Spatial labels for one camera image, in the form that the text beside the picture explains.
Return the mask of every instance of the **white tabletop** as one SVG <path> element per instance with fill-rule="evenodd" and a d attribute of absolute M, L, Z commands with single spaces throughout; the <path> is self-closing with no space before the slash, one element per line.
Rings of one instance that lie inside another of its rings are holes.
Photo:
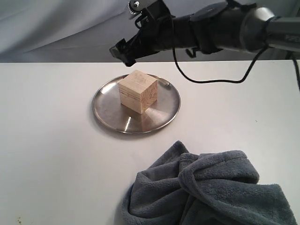
<path fill-rule="evenodd" d="M 249 61 L 180 63 L 195 79 L 240 79 Z M 139 69 L 181 95 L 152 135 L 97 125 L 91 100 Z M 193 84 L 174 63 L 0 64 L 0 224 L 121 224 L 116 210 L 138 171 L 176 140 L 194 154 L 242 150 L 260 184 L 278 183 L 300 222 L 300 93 L 291 61 L 259 61 L 243 84 Z"/>

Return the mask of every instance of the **round tray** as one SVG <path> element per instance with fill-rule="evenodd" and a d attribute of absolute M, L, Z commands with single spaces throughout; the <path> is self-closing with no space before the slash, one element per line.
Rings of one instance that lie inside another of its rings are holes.
<path fill-rule="evenodd" d="M 92 108 L 97 120 L 106 127 L 127 134 L 142 134 L 169 124 L 180 109 L 180 96 L 174 86 L 161 77 L 158 81 L 157 101 L 143 114 L 120 103 L 118 82 L 127 75 L 119 76 L 104 84 L 95 94 Z"/>

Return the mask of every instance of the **wooden block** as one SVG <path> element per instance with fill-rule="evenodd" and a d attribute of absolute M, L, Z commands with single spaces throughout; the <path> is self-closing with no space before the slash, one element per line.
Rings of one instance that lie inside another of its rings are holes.
<path fill-rule="evenodd" d="M 119 82 L 121 104 L 142 114 L 158 98 L 156 78 L 135 70 Z"/>

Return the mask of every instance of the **black wire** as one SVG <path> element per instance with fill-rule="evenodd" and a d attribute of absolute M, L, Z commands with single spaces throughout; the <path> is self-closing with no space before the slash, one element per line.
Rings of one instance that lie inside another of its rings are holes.
<path fill-rule="evenodd" d="M 291 54 L 291 59 L 292 59 L 292 62 L 294 63 L 294 66 L 295 66 L 295 71 L 296 71 L 296 76 L 297 76 L 297 83 L 298 83 L 298 88 L 299 88 L 299 91 L 300 91 L 300 73 L 299 73 L 299 65 L 298 65 L 298 62 L 294 56 L 294 54 L 292 53 Z"/>
<path fill-rule="evenodd" d="M 256 56 L 253 58 L 250 66 L 248 67 L 245 75 L 243 76 L 242 79 L 238 80 L 238 81 L 233 81 L 233 80 L 208 80 L 208 81 L 196 81 L 196 80 L 193 80 L 191 78 L 189 78 L 188 76 L 186 76 L 184 74 L 184 72 L 181 70 L 180 66 L 178 65 L 178 61 L 177 61 L 177 57 L 176 57 L 176 51 L 175 51 L 175 29 L 174 29 L 174 22 L 173 22 L 173 19 L 170 17 L 171 19 L 171 23 L 172 23 L 172 31 L 173 31 L 173 47 L 172 47 L 172 52 L 173 52 L 173 58 L 174 58 L 174 62 L 175 62 L 175 65 L 177 67 L 177 69 L 179 70 L 179 72 L 184 76 L 184 78 L 186 78 L 187 80 L 189 80 L 190 82 L 193 82 L 193 83 L 217 83 L 217 82 L 223 82 L 223 83 L 242 83 L 246 80 L 246 78 L 248 77 L 252 67 L 254 66 L 255 62 L 258 60 L 258 58 L 261 56 L 261 54 L 263 54 L 267 49 L 268 47 L 265 46 L 263 49 L 261 49 L 257 54 Z"/>

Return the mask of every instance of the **gray towel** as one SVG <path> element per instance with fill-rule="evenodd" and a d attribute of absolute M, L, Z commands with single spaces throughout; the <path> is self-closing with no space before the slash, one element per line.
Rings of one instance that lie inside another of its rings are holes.
<path fill-rule="evenodd" d="M 296 225 L 279 185 L 258 185 L 242 151 L 190 154 L 176 142 L 139 172 L 122 214 L 129 225 Z"/>

